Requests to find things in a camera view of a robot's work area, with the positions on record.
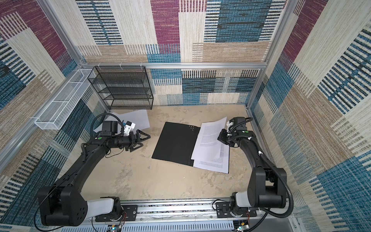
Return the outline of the orange black file folder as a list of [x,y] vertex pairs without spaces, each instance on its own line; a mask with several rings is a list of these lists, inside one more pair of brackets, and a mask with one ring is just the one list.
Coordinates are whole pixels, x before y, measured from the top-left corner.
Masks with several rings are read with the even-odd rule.
[[191,159],[201,127],[166,122],[152,158],[193,167]]

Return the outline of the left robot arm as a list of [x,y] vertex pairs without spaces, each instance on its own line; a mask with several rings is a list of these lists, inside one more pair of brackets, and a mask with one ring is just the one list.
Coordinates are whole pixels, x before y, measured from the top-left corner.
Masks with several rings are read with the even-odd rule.
[[100,131],[90,127],[91,137],[81,144],[81,155],[52,186],[42,187],[37,192],[39,202],[36,213],[43,226],[55,230],[64,226],[79,226],[87,218],[97,216],[108,220],[122,220],[124,210],[118,197],[103,197],[86,201],[81,190],[96,167],[113,148],[133,152],[143,147],[143,141],[150,135],[135,129],[135,124],[124,123],[118,117],[104,121]]

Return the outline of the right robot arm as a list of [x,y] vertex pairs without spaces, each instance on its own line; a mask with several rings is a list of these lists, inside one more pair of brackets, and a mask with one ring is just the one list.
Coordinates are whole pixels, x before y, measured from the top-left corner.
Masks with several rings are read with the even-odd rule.
[[285,169],[278,168],[265,155],[255,133],[246,124],[253,118],[235,117],[222,129],[218,141],[230,148],[240,148],[252,167],[247,191],[234,192],[230,209],[239,216],[248,209],[261,209],[276,218],[290,216],[294,209],[292,192],[287,183]]

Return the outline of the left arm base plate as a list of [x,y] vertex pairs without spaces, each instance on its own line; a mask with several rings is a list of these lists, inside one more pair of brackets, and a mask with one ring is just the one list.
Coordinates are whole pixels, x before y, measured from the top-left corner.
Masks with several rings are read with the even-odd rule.
[[120,209],[115,208],[108,214],[98,215],[95,222],[126,222],[135,221],[137,216],[137,205],[122,205]]

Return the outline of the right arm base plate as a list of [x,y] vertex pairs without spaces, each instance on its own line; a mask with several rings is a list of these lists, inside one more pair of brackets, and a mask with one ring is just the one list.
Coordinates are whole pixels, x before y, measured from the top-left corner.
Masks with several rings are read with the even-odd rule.
[[220,199],[216,199],[212,203],[212,208],[216,211],[218,218],[248,218],[257,216],[256,210],[232,206],[232,203]]

